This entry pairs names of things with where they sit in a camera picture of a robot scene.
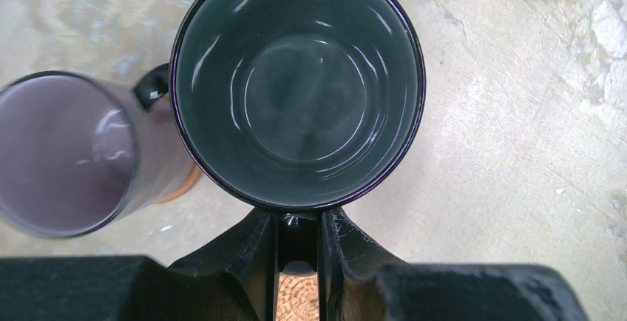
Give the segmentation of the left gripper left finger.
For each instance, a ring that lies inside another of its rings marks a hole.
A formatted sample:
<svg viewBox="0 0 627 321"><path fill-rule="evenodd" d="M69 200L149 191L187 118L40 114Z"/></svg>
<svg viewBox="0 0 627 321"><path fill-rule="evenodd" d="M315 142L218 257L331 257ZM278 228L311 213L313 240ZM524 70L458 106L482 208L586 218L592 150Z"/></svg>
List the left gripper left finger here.
<svg viewBox="0 0 627 321"><path fill-rule="evenodd" d="M3 320L272 320L277 223L252 210L198 250L150 257L1 260Z"/></svg>

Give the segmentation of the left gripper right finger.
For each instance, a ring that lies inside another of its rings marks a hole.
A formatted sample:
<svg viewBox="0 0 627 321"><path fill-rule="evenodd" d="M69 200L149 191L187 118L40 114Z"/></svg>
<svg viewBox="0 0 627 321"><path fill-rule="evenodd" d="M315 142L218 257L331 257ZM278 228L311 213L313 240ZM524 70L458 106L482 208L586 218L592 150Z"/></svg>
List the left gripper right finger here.
<svg viewBox="0 0 627 321"><path fill-rule="evenodd" d="M323 320L586 320L569 283L533 264L408 263L341 209L321 215Z"/></svg>

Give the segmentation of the woven rattan coaster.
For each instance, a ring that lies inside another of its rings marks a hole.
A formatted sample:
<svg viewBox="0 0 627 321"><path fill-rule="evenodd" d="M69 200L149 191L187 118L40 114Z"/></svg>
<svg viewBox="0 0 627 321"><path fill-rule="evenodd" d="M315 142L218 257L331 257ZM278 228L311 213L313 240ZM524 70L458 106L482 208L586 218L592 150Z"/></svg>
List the woven rattan coaster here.
<svg viewBox="0 0 627 321"><path fill-rule="evenodd" d="M320 320L316 274L306 277L290 274L279 276L276 320Z"/></svg>

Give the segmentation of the dark grey mug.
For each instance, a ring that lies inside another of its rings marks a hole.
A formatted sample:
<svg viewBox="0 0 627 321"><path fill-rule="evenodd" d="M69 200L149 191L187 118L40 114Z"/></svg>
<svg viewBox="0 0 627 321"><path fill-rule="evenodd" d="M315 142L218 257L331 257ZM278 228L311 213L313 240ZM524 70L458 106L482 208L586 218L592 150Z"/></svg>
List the dark grey mug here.
<svg viewBox="0 0 627 321"><path fill-rule="evenodd" d="M397 0L195 0L168 85L206 175L292 215L378 186L410 148L426 94L424 56Z"/></svg>

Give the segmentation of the pink purple mug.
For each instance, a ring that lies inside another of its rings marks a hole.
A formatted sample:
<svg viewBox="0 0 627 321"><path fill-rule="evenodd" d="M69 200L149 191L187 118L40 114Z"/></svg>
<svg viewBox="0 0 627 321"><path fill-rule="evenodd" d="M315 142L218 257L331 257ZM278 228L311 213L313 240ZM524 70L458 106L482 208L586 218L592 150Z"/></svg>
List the pink purple mug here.
<svg viewBox="0 0 627 321"><path fill-rule="evenodd" d="M66 71L1 91L1 216L45 238L93 233L156 204L193 165L162 64L133 87Z"/></svg>

